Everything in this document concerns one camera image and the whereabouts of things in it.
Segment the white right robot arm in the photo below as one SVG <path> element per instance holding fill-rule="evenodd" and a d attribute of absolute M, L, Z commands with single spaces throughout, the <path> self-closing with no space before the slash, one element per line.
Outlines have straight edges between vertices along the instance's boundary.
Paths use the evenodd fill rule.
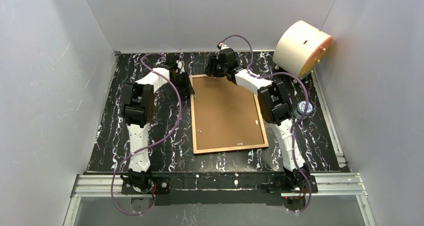
<path fill-rule="evenodd" d="M 278 141 L 285 171 L 305 174 L 305 161 L 293 134 L 292 104 L 284 83 L 276 83 L 249 72 L 239 65 L 233 49 L 225 45 L 218 48 L 218 54 L 210 57 L 205 74 L 225 77 L 254 93 L 259 102 L 261 115 L 271 126 Z"/>

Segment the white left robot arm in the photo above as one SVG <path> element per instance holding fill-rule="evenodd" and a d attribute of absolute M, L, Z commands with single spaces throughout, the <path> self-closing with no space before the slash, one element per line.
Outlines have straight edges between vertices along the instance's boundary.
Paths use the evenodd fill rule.
<path fill-rule="evenodd" d="M 128 174 L 144 174 L 151 165 L 148 130 L 155 115 L 155 92 L 169 84 L 179 102 L 181 92 L 195 94 L 185 65 L 176 54 L 167 54 L 163 64 L 147 69 L 149 73 L 145 77 L 125 83 L 121 92 L 122 118 L 129 132 L 130 143 Z"/>

